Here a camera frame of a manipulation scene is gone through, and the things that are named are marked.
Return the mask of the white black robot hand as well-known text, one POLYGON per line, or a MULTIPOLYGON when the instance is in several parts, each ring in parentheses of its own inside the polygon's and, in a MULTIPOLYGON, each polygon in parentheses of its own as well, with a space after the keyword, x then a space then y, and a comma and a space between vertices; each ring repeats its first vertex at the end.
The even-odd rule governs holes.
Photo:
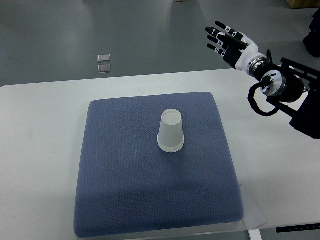
POLYGON ((222 22, 216 21, 215 27, 206 27, 207 47, 217 54, 233 69, 254 75, 258 64, 266 63, 267 57, 259 52, 257 44, 244 33, 222 22))

